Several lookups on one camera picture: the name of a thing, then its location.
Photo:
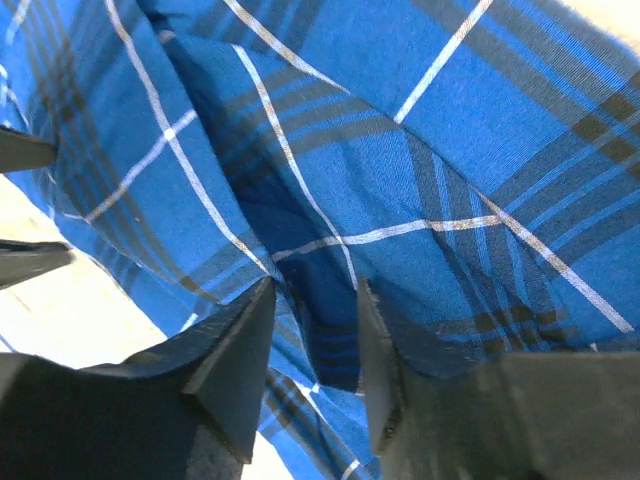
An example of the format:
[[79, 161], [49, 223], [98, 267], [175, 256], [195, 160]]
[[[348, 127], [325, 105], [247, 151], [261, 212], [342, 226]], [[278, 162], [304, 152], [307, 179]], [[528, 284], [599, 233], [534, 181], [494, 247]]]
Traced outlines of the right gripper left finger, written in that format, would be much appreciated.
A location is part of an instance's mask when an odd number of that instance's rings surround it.
[[275, 286], [120, 364], [1, 357], [5, 479], [237, 479], [253, 456]]

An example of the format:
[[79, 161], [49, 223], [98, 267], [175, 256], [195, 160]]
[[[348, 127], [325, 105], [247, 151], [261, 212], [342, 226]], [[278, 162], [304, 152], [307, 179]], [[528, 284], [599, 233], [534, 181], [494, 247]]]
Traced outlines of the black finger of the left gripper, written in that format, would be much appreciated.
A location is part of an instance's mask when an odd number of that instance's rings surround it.
[[61, 242], [1, 241], [1, 288], [9, 288], [69, 265], [72, 250]]
[[51, 165], [56, 148], [43, 140], [6, 126], [1, 126], [1, 172], [32, 170]]

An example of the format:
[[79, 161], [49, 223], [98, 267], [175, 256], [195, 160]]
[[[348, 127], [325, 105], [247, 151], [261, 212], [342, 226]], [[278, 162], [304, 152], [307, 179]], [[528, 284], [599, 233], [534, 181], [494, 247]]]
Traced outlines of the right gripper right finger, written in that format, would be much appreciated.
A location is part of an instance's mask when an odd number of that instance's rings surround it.
[[635, 352], [476, 362], [358, 286], [369, 441], [387, 479], [635, 479]]

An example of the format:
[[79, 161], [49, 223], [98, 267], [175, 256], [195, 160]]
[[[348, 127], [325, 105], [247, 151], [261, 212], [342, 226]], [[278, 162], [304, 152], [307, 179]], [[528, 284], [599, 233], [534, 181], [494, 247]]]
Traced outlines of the blue plaid long sleeve shirt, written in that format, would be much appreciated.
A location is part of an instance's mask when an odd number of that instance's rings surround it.
[[271, 277], [258, 430], [379, 479], [357, 286], [406, 360], [639, 350], [639, 59], [556, 1], [5, 1], [10, 175], [166, 336]]

